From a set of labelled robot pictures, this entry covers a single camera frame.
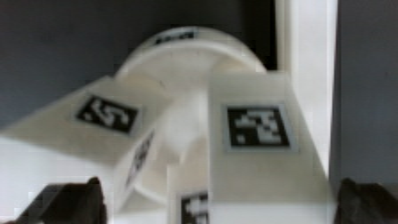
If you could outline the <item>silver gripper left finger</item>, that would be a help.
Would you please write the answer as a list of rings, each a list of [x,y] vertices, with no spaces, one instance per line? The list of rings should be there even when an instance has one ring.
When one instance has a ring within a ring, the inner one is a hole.
[[[86,183],[50,184],[14,224],[107,224],[107,205],[100,178]]]

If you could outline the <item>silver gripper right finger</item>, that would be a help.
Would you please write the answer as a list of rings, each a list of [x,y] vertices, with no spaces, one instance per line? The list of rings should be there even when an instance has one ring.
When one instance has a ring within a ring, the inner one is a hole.
[[[341,180],[332,224],[398,224],[398,197],[379,183]]]

